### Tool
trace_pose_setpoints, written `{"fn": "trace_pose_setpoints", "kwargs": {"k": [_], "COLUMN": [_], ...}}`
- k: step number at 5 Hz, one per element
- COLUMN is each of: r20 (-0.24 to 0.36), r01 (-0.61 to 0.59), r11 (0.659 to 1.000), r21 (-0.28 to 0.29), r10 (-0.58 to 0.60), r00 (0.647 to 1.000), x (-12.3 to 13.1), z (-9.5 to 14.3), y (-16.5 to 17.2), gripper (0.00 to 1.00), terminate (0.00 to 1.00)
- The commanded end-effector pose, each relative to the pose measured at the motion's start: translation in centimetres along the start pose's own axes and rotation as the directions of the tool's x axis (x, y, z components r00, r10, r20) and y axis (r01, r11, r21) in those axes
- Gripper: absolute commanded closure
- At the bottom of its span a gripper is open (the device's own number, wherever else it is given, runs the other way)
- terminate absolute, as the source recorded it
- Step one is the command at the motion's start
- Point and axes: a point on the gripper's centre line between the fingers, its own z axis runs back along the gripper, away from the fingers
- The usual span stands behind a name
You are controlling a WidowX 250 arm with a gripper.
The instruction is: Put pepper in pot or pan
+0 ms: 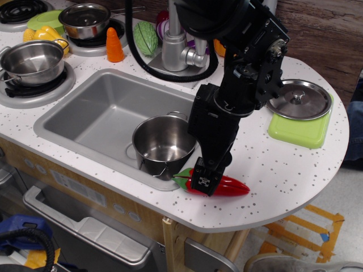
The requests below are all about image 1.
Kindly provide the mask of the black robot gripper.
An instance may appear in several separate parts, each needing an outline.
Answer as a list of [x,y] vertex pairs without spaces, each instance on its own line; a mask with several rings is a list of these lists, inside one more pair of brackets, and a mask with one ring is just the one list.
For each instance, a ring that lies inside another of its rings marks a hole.
[[222,179],[225,168],[232,161],[230,150],[237,136],[239,119],[222,111],[214,101],[218,87],[202,84],[191,109],[188,132],[196,138],[202,157],[198,157],[193,168],[191,188],[206,191],[203,178],[210,170],[208,196],[212,196]]

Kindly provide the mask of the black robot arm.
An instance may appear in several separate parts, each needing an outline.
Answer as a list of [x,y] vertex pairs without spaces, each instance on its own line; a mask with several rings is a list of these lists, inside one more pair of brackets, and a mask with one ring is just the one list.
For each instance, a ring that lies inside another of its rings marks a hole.
[[279,97],[287,29],[260,1],[176,1],[181,26],[192,36],[226,48],[220,86],[203,84],[188,131],[201,147],[192,188],[212,195],[225,168],[240,119]]

